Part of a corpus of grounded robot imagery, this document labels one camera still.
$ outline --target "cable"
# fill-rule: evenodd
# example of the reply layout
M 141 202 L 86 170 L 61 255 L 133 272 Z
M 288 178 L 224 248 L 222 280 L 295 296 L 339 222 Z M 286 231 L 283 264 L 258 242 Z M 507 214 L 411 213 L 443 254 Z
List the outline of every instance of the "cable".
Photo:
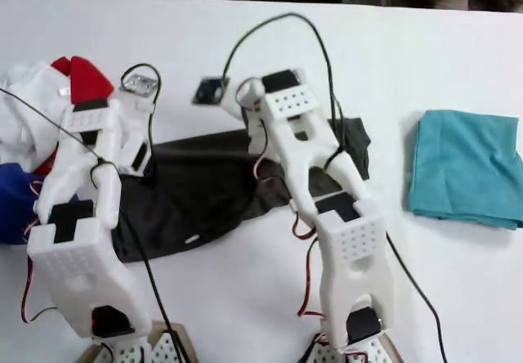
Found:
M 392 239 L 389 236 L 388 232 L 387 232 L 387 242 L 389 242 L 389 245 L 391 246 L 392 252 L 396 256 L 396 259 L 400 263 L 400 265 L 403 268 L 403 270 L 404 270 L 405 274 L 407 275 L 407 277 L 409 277 L 410 282 L 413 284 L 414 288 L 418 291 L 418 293 L 420 294 L 422 299 L 425 301 L 425 303 L 427 304 L 428 308 L 431 310 L 432 315 L 434 316 L 434 319 L 436 320 L 436 328 L 437 328 L 437 332 L 438 332 L 438 343 L 440 344 L 441 359 L 443 359 L 444 363 L 447 363 L 447 356 L 445 355 L 445 347 L 443 345 L 443 335 L 442 335 L 442 332 L 441 332 L 441 323 L 440 323 L 440 317 L 438 316 L 438 312 L 436 311 L 434 306 L 432 306 L 432 303 L 428 300 L 428 298 L 425 295 L 425 293 L 419 287 L 418 283 L 413 278 L 413 276 L 410 274 L 410 271 L 409 271 L 409 269 L 407 269 L 407 266 L 403 262 L 403 259 L 401 258 L 400 253 L 398 253 L 398 250 L 396 249 L 394 243 L 392 243 Z
M 269 18 L 269 19 L 267 19 L 265 21 L 262 21 L 260 24 L 252 27 L 246 34 L 244 34 L 244 36 L 242 36 L 239 39 L 239 41 L 235 44 L 235 46 L 233 47 L 233 49 L 231 50 L 231 52 L 229 54 L 229 58 L 227 59 L 226 65 L 225 65 L 225 67 L 223 69 L 223 74 L 221 76 L 222 94 L 225 94 L 225 91 L 226 91 L 226 75 L 227 75 L 227 71 L 229 70 L 232 58 L 234 57 L 234 55 L 235 55 L 236 51 L 238 50 L 239 46 L 251 34 L 255 33 L 260 28 L 263 28 L 265 25 L 268 25 L 268 24 L 270 24 L 272 22 L 275 22 L 277 20 L 282 20 L 282 19 L 288 18 L 288 17 L 298 18 L 299 20 L 304 21 L 305 23 L 307 23 L 311 27 L 312 31 L 314 32 L 314 35 L 316 36 L 316 39 L 318 40 L 318 43 L 320 44 L 321 51 L 322 51 L 322 53 L 324 55 L 325 64 L 327 65 L 327 77 L 329 79 L 329 95 L 330 95 L 331 120 L 333 121 L 334 136 L 336 136 L 336 138 L 337 138 L 337 141 L 339 143 L 339 147 L 337 148 L 336 152 L 331 156 L 331 158 L 329 158 L 328 162 L 325 164 L 324 168 L 326 169 L 329 166 L 329 164 L 332 161 L 332 159 L 334 159 L 334 157 L 336 157 L 337 155 L 342 153 L 343 150 L 345 149 L 345 128 L 344 128 L 345 124 L 343 122 L 342 107 L 340 106 L 340 103 L 337 100 L 336 95 L 334 94 L 333 69 L 332 69 L 332 66 L 330 65 L 329 54 L 327 53 L 327 49 L 325 48 L 324 41 L 323 41 L 323 39 L 320 36 L 320 32 L 318 32 L 318 29 L 315 27 L 314 23 L 311 20 L 309 20 L 308 18 L 306 18 L 305 16 L 303 16 L 301 14 L 289 12 L 289 13 L 280 14 L 279 16 L 271 17 L 271 18 Z M 340 118 L 341 118 L 341 120 L 340 120 L 341 132 L 339 134 L 337 132 L 337 127 L 336 127 L 336 108 L 338 109 L 338 111 L 340 113 Z
M 153 287 L 154 296 L 156 297 L 156 301 L 158 302 L 159 309 L 162 313 L 163 321 L 165 322 L 168 332 L 171 335 L 172 345 L 174 345 L 174 349 L 176 350 L 178 361 L 183 362 L 183 360 L 181 359 L 180 350 L 178 348 L 178 344 L 181 345 L 181 340 L 178 336 L 178 333 L 172 329 L 171 321 L 167 317 L 167 313 L 165 312 L 165 308 L 163 307 L 162 299 L 158 292 L 158 288 L 156 287 L 156 281 L 154 281 L 153 271 L 150 268 L 149 258 L 147 257 L 147 254 L 145 253 L 145 249 L 144 249 L 143 244 L 141 243 L 140 236 L 136 232 L 134 226 L 131 224 L 131 221 L 129 220 L 128 215 L 123 211 L 121 206 L 120 206 L 120 215 L 122 216 L 123 221 L 127 225 L 127 228 L 131 232 L 131 237 L 134 240 L 135 245 L 137 246 L 138 250 L 140 251 L 140 255 L 144 261 L 145 269 L 147 270 L 147 275 L 149 276 L 150 284 Z M 185 358 L 185 361 L 189 361 L 188 356 L 186 354 L 184 354 L 184 358 Z
M 40 186 L 40 189 L 36 189 L 34 188 L 34 185 L 39 185 Z M 37 197 L 40 196 L 40 190 L 42 189 L 42 185 L 43 185 L 43 181 L 32 181 L 29 183 L 29 189 L 31 190 L 31 192 L 36 195 Z
M 111 347 L 110 347 L 108 344 L 106 344 L 106 343 L 100 343 L 100 345 L 101 345 L 103 348 L 105 348 L 105 349 L 109 352 L 109 354 L 110 354 L 110 356 L 111 356 L 111 363 L 114 363 L 114 352 L 113 352 L 113 348 L 111 348 Z
M 139 65 L 147 65 L 148 67 L 151 67 L 153 68 L 152 66 L 148 65 L 148 64 L 139 64 Z M 133 66 L 132 68 L 128 69 L 126 71 L 126 73 L 124 73 L 124 75 L 122 76 L 122 78 L 124 78 L 130 71 L 132 71 L 133 69 L 135 69 L 136 67 Z M 63 127 L 61 127 L 59 124 L 57 123 L 54 123 L 52 120 L 50 120 L 45 114 L 43 114 L 42 112 L 40 112 L 39 110 L 35 109 L 34 107 L 32 107 L 29 103 L 27 103 L 26 101 L 22 100 L 21 98 L 19 98 L 17 95 L 9 92 L 9 91 L 6 91 L 5 89 L 2 89 L 0 88 L 0 91 L 6 93 L 7 95 L 9 96 L 12 96 L 14 97 L 16 100 L 18 100 L 19 102 L 21 102 L 23 105 L 26 105 L 27 107 L 29 107 L 32 111 L 36 112 L 38 115 L 40 115 L 42 118 L 44 118 L 46 121 L 48 121 L 49 123 L 51 123 L 53 126 L 55 126 L 56 128 L 58 128 L 59 130 L 61 130 L 62 132 L 65 132 L 67 135 L 69 135 L 70 137 L 74 138 L 76 141 L 78 141 L 83 147 L 85 147 L 88 151 L 90 151 L 91 153 L 93 153 L 96 157 L 97 157 L 97 164 L 95 166 L 93 166 L 90 170 L 90 176 L 91 176 L 91 179 L 92 179 L 92 174 L 93 172 L 96 170 L 96 168 L 100 167 L 101 165 L 104 165 L 104 164 L 112 164 L 115 168 L 116 166 L 114 165 L 114 163 L 110 162 L 110 161 L 107 161 L 105 159 L 103 159 L 102 157 L 100 157 L 95 151 L 93 151 L 91 148 L 89 148 L 86 144 L 84 144 L 81 140 L 79 140 L 77 137 L 75 137 L 73 134 L 71 134 L 69 131 L 65 130 Z M 155 99 L 154 99 L 154 103 L 156 102 L 156 98 L 157 98 L 158 94 L 155 95 Z M 189 357 L 187 356 L 186 354 L 186 351 L 185 349 L 183 348 L 183 344 L 181 343 L 181 340 L 178 336 L 178 333 L 172 329 L 171 327 L 171 322 L 170 320 L 168 319 L 167 317 L 167 313 L 165 312 L 165 309 L 163 308 L 163 303 L 162 303 L 162 299 L 160 298 L 159 296 L 159 292 L 158 292 L 158 289 L 156 287 L 156 283 L 154 281 L 154 275 L 153 275 L 153 272 L 151 271 L 151 268 L 150 268 L 150 264 L 149 264 L 149 259 L 147 257 L 147 254 L 145 253 L 145 250 L 144 250 L 144 247 L 141 243 L 141 240 L 140 240 L 140 236 L 138 235 L 138 233 L 136 232 L 136 230 L 134 229 L 134 226 L 130 223 L 130 220 L 127 216 L 127 214 L 123 211 L 123 208 L 122 206 L 120 206 L 120 215 L 122 216 L 122 219 L 124 220 L 124 222 L 127 224 L 127 228 L 131 231 L 131 235 L 132 235 L 132 238 L 135 240 L 135 244 L 138 246 L 138 249 L 141 253 L 141 256 L 143 258 L 143 261 L 144 261 L 144 264 L 145 264 L 145 269 L 147 270 L 147 274 L 149 276 L 149 279 L 150 279 L 150 283 L 151 283 L 151 286 L 153 287 L 153 291 L 154 291 L 154 296 L 156 297 L 156 300 L 158 302 L 158 305 L 159 305 L 159 308 L 160 308 L 160 311 L 162 312 L 162 316 L 163 316 L 163 320 L 165 321 L 165 325 L 167 326 L 167 329 L 171 335 L 171 339 L 172 339 L 172 344 L 176 350 L 176 353 L 177 353 L 177 357 L 178 357 L 178 360 L 180 363 L 183 362 L 183 360 L 181 359 L 181 355 L 180 355 L 180 351 L 179 351 L 179 347 L 178 347 L 178 344 L 182 346 L 182 353 L 183 353 L 183 356 L 185 358 L 185 361 L 189 361 Z M 25 291 L 24 291 L 24 295 L 23 295 L 23 298 L 22 298 L 22 305 L 21 305 L 21 315 L 22 315 L 22 320 L 25 322 L 25 323 L 31 323 L 32 321 L 36 320 L 39 316 L 41 316 L 44 312 L 46 311 L 49 311 L 49 310 L 54 310 L 54 309 L 57 309 L 57 307 L 48 307 L 48 308 L 45 308 L 41 311 L 39 311 L 33 318 L 31 318 L 30 320 L 27 320 L 27 317 L 25 315 L 25 305 L 26 305 L 26 302 L 27 302 L 27 296 L 29 294 L 29 287 L 31 285 L 31 281 L 33 279 L 33 261 L 31 260 L 31 258 L 27 257 L 27 263 L 28 263 L 28 275 L 27 275 L 27 283 L 25 285 Z
M 315 226 L 313 226 L 311 228 L 311 230 L 309 232 L 307 232 L 306 234 L 299 235 L 296 232 L 296 228 L 297 228 L 297 225 L 298 225 L 299 222 L 300 222 L 300 215 L 298 214 L 298 212 L 296 212 L 296 220 L 294 220 L 294 223 L 293 223 L 293 235 L 294 236 L 296 236 L 300 240 L 309 240 L 311 237 L 316 235 L 316 227 Z
M 71 132 L 69 132 L 68 130 L 64 129 L 63 127 L 61 127 L 58 123 L 55 123 L 53 122 L 51 119 L 49 119 L 45 114 L 43 114 L 42 112 L 40 112 L 39 110 L 37 110 L 36 108 L 34 108 L 30 103 L 28 103 L 27 101 L 24 101 L 22 99 L 20 99 L 16 94 L 14 93 L 11 93 L 9 91 L 7 91 L 6 89 L 3 89 L 0 87 L 0 92 L 3 92 L 5 93 L 6 95 L 8 96 L 11 96 L 13 97 L 14 99 L 18 100 L 20 103 L 22 103 L 23 105 L 25 105 L 26 107 L 30 108 L 33 112 L 37 113 L 38 115 L 40 115 L 42 118 L 44 118 L 46 121 L 48 121 L 50 124 L 52 124 L 55 128 L 57 128 L 58 130 L 61 130 L 62 132 L 64 132 L 65 134 L 67 134 L 69 137 L 73 138 L 76 142 L 79 142 L 83 147 L 85 147 L 85 149 L 87 149 L 89 152 L 93 153 L 98 159 L 101 159 L 101 157 L 93 150 L 91 149 L 89 146 L 85 145 L 83 143 L 82 140 L 80 140 L 79 138 L 75 137 L 73 134 L 71 134 Z
M 254 163 L 254 165 L 253 165 L 253 176 L 257 182 L 260 181 L 260 177 L 258 176 L 258 167 L 260 167 L 260 163 L 265 158 L 265 154 L 267 153 L 267 146 L 269 146 L 269 135 L 267 134 L 267 128 L 265 126 L 265 122 L 263 122 L 263 119 L 260 119 L 260 123 L 261 123 L 261 126 L 263 127 L 263 132 L 265 133 L 265 144 L 263 145 L 263 150 L 261 151 L 260 155 L 258 156 L 256 163 Z
M 156 155 L 154 154 L 154 147 L 153 147 L 153 115 L 156 111 L 156 101 L 158 101 L 158 97 L 160 95 L 160 92 L 162 91 L 162 76 L 160 75 L 160 72 L 158 69 L 156 69 L 154 66 L 152 66 L 149 63 L 138 63 L 136 65 L 131 66 L 125 72 L 122 74 L 122 77 L 120 77 L 120 86 L 124 91 L 129 92 L 128 88 L 125 87 L 124 82 L 125 78 L 134 70 L 138 69 L 139 67 L 148 67 L 149 69 L 154 71 L 154 74 L 156 74 L 156 78 L 158 80 L 158 87 L 156 88 L 156 93 L 153 97 L 153 110 L 151 111 L 149 115 L 149 122 L 148 122 L 148 136 L 149 136 L 149 147 L 150 147 L 150 160 L 151 160 L 151 180 L 154 181 L 156 179 L 157 173 L 158 173 L 158 164 L 156 162 Z
M 364 363 L 369 363 L 369 355 L 365 351 L 349 352 L 345 354 L 345 362 L 349 363 L 349 356 L 362 356 Z
M 25 324 L 30 324 L 31 322 L 34 322 L 46 311 L 57 309 L 57 307 L 47 307 L 47 308 L 44 308 L 43 310 L 40 310 L 39 312 L 37 312 L 36 315 L 34 315 L 32 318 L 27 319 L 27 312 L 26 312 L 27 297 L 29 296 L 29 289 L 31 288 L 32 281 L 33 281 L 33 261 L 28 256 L 27 257 L 27 281 L 25 282 L 24 295 L 22 296 L 22 304 L 20 306 L 20 315 L 22 317 L 22 321 Z
M 317 311 L 307 311 L 307 306 L 309 304 L 309 297 L 311 295 L 311 251 L 314 244 L 318 241 L 318 238 L 312 240 L 309 249 L 307 250 L 306 263 L 305 263 L 305 296 L 303 297 L 303 303 L 300 309 L 297 312 L 297 316 L 319 316 L 324 318 L 324 315 Z

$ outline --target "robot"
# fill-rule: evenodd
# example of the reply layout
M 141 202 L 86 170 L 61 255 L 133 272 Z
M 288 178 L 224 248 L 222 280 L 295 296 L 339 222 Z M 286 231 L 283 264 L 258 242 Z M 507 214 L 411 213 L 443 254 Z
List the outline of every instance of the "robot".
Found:
M 293 211 L 317 232 L 324 264 L 321 326 L 328 341 L 340 353 L 362 348 L 392 327 L 385 221 L 344 152 L 326 168 L 342 191 L 312 198 L 309 168 L 324 167 L 338 142 L 305 75 L 285 70 L 244 86 L 230 83 L 222 104 L 235 116 L 244 111 L 249 152 L 281 163 Z M 144 361 L 151 361 L 146 337 L 152 322 L 111 239 L 120 211 L 119 174 L 142 175 L 150 158 L 144 126 L 130 124 L 116 99 L 66 111 L 62 127 L 69 133 L 60 134 L 54 168 L 36 204 L 42 225 L 33 227 L 27 251 L 80 337 L 116 348 L 141 347 Z M 297 139 L 298 132 L 306 140 Z M 79 200 L 70 202 L 75 194 Z

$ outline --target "white fabric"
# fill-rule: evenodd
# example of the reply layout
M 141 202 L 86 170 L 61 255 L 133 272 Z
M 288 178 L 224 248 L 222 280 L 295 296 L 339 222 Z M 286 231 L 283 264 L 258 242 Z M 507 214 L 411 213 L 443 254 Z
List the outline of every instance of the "white fabric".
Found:
M 69 96 L 59 89 L 69 86 L 69 78 L 49 64 L 17 65 L 0 76 L 0 87 L 16 94 L 55 123 L 60 123 Z M 58 128 L 55 128 L 18 100 L 0 93 L 0 164 L 18 163 L 32 172 L 56 148 Z

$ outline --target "black wire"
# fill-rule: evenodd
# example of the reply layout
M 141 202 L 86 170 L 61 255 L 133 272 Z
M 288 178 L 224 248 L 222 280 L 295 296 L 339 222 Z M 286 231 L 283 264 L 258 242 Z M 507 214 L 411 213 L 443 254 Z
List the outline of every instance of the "black wire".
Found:
M 131 220 L 129 219 L 129 216 L 125 213 L 123 208 L 120 206 L 120 215 L 122 216 L 123 221 L 127 225 L 127 228 L 131 232 L 131 237 L 134 240 L 135 245 L 138 248 L 138 251 L 140 251 L 140 255 L 144 261 L 145 269 L 147 270 L 147 275 L 149 276 L 150 284 L 153 287 L 154 296 L 156 297 L 156 301 L 158 302 L 158 306 L 160 308 L 160 311 L 162 312 L 163 321 L 165 322 L 165 326 L 167 326 L 168 332 L 171 335 L 172 344 L 174 345 L 174 349 L 176 350 L 178 361 L 183 362 L 181 359 L 181 354 L 178 345 L 181 345 L 181 340 L 178 336 L 178 333 L 172 328 L 171 321 L 167 317 L 167 313 L 165 312 L 165 308 L 163 307 L 162 299 L 160 297 L 160 294 L 158 292 L 158 288 L 156 287 L 156 281 L 154 281 L 154 275 L 153 271 L 150 268 L 149 264 L 149 258 L 147 257 L 147 253 L 145 252 L 144 246 L 141 243 L 140 236 L 138 235 L 138 232 L 134 228 L 134 226 L 131 223 Z
M 154 71 L 154 74 L 156 75 L 156 78 L 158 80 L 158 87 L 156 88 L 156 93 L 153 97 L 153 110 L 151 111 L 149 115 L 149 122 L 148 122 L 148 135 L 149 135 L 149 146 L 150 146 L 150 162 L 151 162 L 151 174 L 150 178 L 152 182 L 156 179 L 156 176 L 158 174 L 158 164 L 156 161 L 156 155 L 154 154 L 154 147 L 153 147 L 153 115 L 156 111 L 156 101 L 158 100 L 158 97 L 160 95 L 160 92 L 162 91 L 162 76 L 160 75 L 160 72 L 158 69 L 156 69 L 154 66 L 152 66 L 149 63 L 137 63 L 136 65 L 131 66 L 125 72 L 122 74 L 122 77 L 120 77 L 120 87 L 124 91 L 128 91 L 128 88 L 125 86 L 125 78 L 134 70 L 140 68 L 140 67 L 148 67 L 149 69 Z
M 109 351 L 109 354 L 111 356 L 111 363 L 114 363 L 114 352 L 113 352 L 113 348 L 111 348 L 108 344 L 106 343 L 101 343 L 100 344 L 103 348 L 105 348 L 107 351 Z
M 432 311 L 432 315 L 434 316 L 434 319 L 436 320 L 436 328 L 437 328 L 437 331 L 438 331 L 438 343 L 440 344 L 441 359 L 443 359 L 444 363 L 447 363 L 447 356 L 445 355 L 445 348 L 443 346 L 443 335 L 442 335 L 442 332 L 441 332 L 441 323 L 440 323 L 440 316 L 438 316 L 438 311 L 436 311 L 434 306 L 432 306 L 432 303 L 428 300 L 428 298 L 425 295 L 425 293 L 419 287 L 418 283 L 413 278 L 413 276 L 410 274 L 410 271 L 409 271 L 409 269 L 407 269 L 407 266 L 403 262 L 403 259 L 401 258 L 400 253 L 398 253 L 398 250 L 396 249 L 394 243 L 392 243 L 392 239 L 389 236 L 388 232 L 387 232 L 387 241 L 389 242 L 389 245 L 391 246 L 392 252 L 396 256 L 396 259 L 400 263 L 400 265 L 403 268 L 405 274 L 407 275 L 407 277 L 409 277 L 410 282 L 413 284 L 414 288 L 418 291 L 418 293 L 420 294 L 422 299 L 425 301 L 425 303 L 427 304 L 428 308 Z
M 140 64 L 140 65 L 147 65 L 148 67 L 151 67 L 151 69 L 157 71 L 156 69 L 154 69 L 152 66 L 148 65 L 148 64 Z M 124 78 L 128 72 L 133 69 L 135 69 L 136 67 L 132 67 L 131 69 L 128 69 L 126 71 L 126 73 L 122 76 L 122 78 Z M 83 147 L 85 147 L 85 149 L 89 150 L 91 153 L 93 153 L 96 158 L 97 158 L 97 163 L 95 166 L 93 166 L 91 168 L 91 170 L 89 171 L 89 175 L 90 175 L 90 178 L 92 180 L 92 183 L 93 185 L 96 187 L 96 184 L 95 182 L 93 181 L 92 179 L 92 174 L 94 173 L 94 171 L 100 167 L 101 165 L 104 165 L 104 164 L 111 164 L 114 166 L 114 168 L 116 168 L 116 165 L 114 165 L 114 163 L 110 162 L 110 161 L 107 161 L 105 160 L 104 158 L 100 157 L 94 150 L 92 150 L 91 148 L 89 148 L 85 143 L 83 143 L 81 140 L 79 140 L 77 137 L 75 137 L 71 132 L 65 130 L 63 127 L 61 127 L 58 123 L 55 123 L 53 122 L 51 119 L 49 119 L 44 113 L 40 112 L 39 110 L 37 110 L 36 108 L 34 108 L 31 104 L 29 104 L 28 102 L 22 100 L 21 98 L 19 98 L 17 95 L 15 95 L 14 93 L 11 93 L 9 91 L 6 91 L 5 89 L 2 89 L 0 88 L 0 91 L 1 92 L 4 92 L 6 93 L 7 95 L 11 96 L 11 97 L 14 97 L 16 100 L 18 100 L 19 102 L 21 102 L 23 105 L 29 107 L 32 111 L 36 112 L 38 115 L 40 115 L 42 118 L 44 118 L 46 121 L 48 121 L 49 123 L 51 123 L 53 126 L 55 126 L 56 128 L 58 128 L 59 130 L 61 130 L 62 132 L 66 133 L 67 135 L 69 135 L 70 137 L 74 138 L 76 141 L 78 141 Z M 154 103 L 156 102 L 156 99 L 158 98 L 158 93 L 155 95 L 155 98 L 154 98 Z M 181 344 L 181 340 L 178 336 L 178 333 L 172 329 L 171 327 L 171 321 L 168 319 L 167 317 L 167 313 L 165 312 L 165 309 L 163 308 L 163 303 L 162 303 L 162 299 L 160 298 L 159 296 L 159 292 L 158 292 L 158 289 L 156 288 L 156 282 L 154 281 L 154 275 L 153 275 L 153 272 L 151 271 L 151 268 L 150 268 L 150 264 L 149 264 L 149 259 L 147 257 L 147 254 L 144 250 L 144 247 L 141 243 L 141 240 L 140 240 L 140 236 L 138 235 L 138 233 L 136 232 L 134 226 L 130 223 L 130 220 L 127 216 L 127 214 L 124 212 L 122 206 L 120 205 L 120 215 L 122 217 L 122 219 L 125 221 L 125 223 L 127 224 L 127 228 L 129 229 L 129 231 L 131 232 L 131 236 L 132 238 L 135 240 L 135 244 L 136 246 L 138 247 L 138 250 L 140 251 L 140 254 L 143 258 L 143 261 L 144 261 L 144 264 L 145 264 L 145 269 L 147 270 L 147 274 L 149 276 L 149 280 L 150 280 L 150 283 L 151 283 L 151 286 L 153 287 L 153 291 L 154 291 L 154 296 L 156 297 L 156 301 L 158 302 L 158 305 L 159 305 L 159 308 L 160 308 L 160 311 L 162 312 L 162 316 L 163 316 L 163 320 L 165 321 L 165 325 L 167 326 L 167 329 L 171 335 L 171 339 L 172 339 L 172 344 L 176 350 L 176 353 L 177 353 L 177 357 L 178 357 L 178 360 L 180 363 L 183 362 L 183 360 L 181 359 L 181 355 L 180 355 L 180 351 L 179 351 L 179 348 L 178 348 L 178 345 L 182 345 Z M 189 361 L 189 358 L 188 356 L 186 355 L 186 352 L 185 352 L 185 349 L 182 348 L 182 351 L 184 352 L 184 358 L 186 359 L 186 361 Z
M 43 114 L 42 112 L 40 112 L 39 110 L 37 110 L 36 108 L 34 108 L 30 103 L 28 103 L 27 101 L 24 101 L 22 100 L 21 98 L 19 98 L 16 94 L 14 93 L 11 93 L 9 91 L 7 91 L 6 89 L 3 89 L 0 87 L 0 92 L 3 92 L 5 93 L 6 95 L 8 96 L 11 96 L 12 98 L 18 100 L 20 103 L 22 103 L 23 105 L 25 105 L 26 107 L 30 108 L 33 112 L 37 113 L 38 115 L 40 115 L 42 118 L 44 118 L 46 121 L 48 121 L 50 124 L 52 124 L 55 128 L 61 130 L 62 132 L 64 132 L 65 134 L 67 134 L 69 137 L 73 138 L 75 141 L 79 142 L 82 146 L 84 146 L 88 151 L 90 151 L 91 153 L 93 153 L 98 159 L 101 159 L 101 157 L 93 150 L 91 149 L 90 147 L 88 147 L 87 145 L 85 145 L 83 143 L 82 140 L 80 140 L 79 138 L 75 137 L 71 132 L 69 132 L 68 130 L 64 129 L 63 127 L 61 127 L 58 123 L 55 123 L 52 121 L 52 119 L 48 118 L 45 114 Z
M 265 25 L 268 25 L 270 24 L 271 22 L 275 22 L 277 20 L 282 20 L 284 18 L 288 18 L 288 17 L 295 17 L 295 18 L 298 18 L 299 20 L 302 20 L 304 22 L 306 22 L 312 29 L 312 31 L 314 32 L 314 35 L 316 36 L 316 38 L 318 39 L 318 43 L 320 44 L 320 47 L 321 47 L 321 51 L 324 55 L 324 59 L 325 59 L 325 64 L 327 65 L 327 77 L 329 79 L 329 95 L 330 95 L 330 114 L 331 114 L 331 120 L 333 121 L 333 131 L 334 131 L 334 135 L 336 136 L 337 138 L 337 141 L 338 143 L 340 144 L 340 146 L 338 147 L 338 149 L 334 152 L 334 154 L 329 158 L 330 161 L 332 161 L 332 159 L 334 157 L 336 157 L 337 155 L 339 155 L 340 153 L 343 152 L 343 150 L 345 149 L 345 128 L 344 128 L 344 122 L 343 122 L 343 112 L 342 112 L 342 107 L 340 106 L 340 103 L 339 101 L 337 100 L 336 98 L 336 95 L 334 94 L 334 81 L 333 81 L 333 69 L 332 69 L 332 66 L 330 65 L 330 59 L 329 59 L 329 54 L 327 53 L 327 49 L 325 48 L 325 45 L 324 45 L 324 41 L 323 39 L 321 38 L 320 36 L 320 32 L 318 32 L 318 29 L 315 27 L 315 25 L 313 24 L 313 22 L 311 20 L 309 20 L 307 17 L 301 15 L 301 14 L 298 14 L 298 13 L 293 13 L 293 12 L 289 12 L 289 13 L 284 13 L 284 14 L 280 14 L 279 16 L 274 16 L 274 17 L 271 17 L 265 21 L 262 21 L 260 24 L 254 26 L 253 28 L 251 28 L 246 34 L 244 34 L 244 36 L 242 36 L 240 38 L 240 40 L 235 44 L 235 46 L 233 47 L 232 51 L 230 52 L 229 54 L 229 58 L 227 59 L 227 62 L 226 62 L 226 66 L 225 68 L 223 69 L 223 74 L 221 76 L 221 89 L 222 89 L 222 94 L 225 94 L 225 90 L 226 90 L 226 75 L 227 75 L 227 71 L 229 70 L 229 67 L 230 67 L 230 63 L 232 61 L 232 58 L 234 57 L 235 53 L 236 53 L 236 50 L 238 50 L 239 46 L 251 35 L 253 34 L 254 32 L 256 32 L 257 30 L 259 30 L 260 28 L 264 27 Z M 338 109 L 339 113 L 340 113 L 340 118 L 341 118 L 341 123 L 340 123 L 340 129 L 341 129 L 341 133 L 338 134 L 337 132 L 337 128 L 336 128 L 336 108 Z M 326 163 L 326 167 L 327 168 L 330 164 L 330 161 L 328 161 Z

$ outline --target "metal bracket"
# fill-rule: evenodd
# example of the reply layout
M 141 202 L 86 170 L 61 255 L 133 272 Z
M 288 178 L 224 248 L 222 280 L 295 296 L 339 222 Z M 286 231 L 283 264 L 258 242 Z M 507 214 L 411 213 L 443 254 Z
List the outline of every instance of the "metal bracket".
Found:
M 149 97 L 158 89 L 158 80 L 141 74 L 133 74 L 120 86 L 120 89 L 138 96 Z

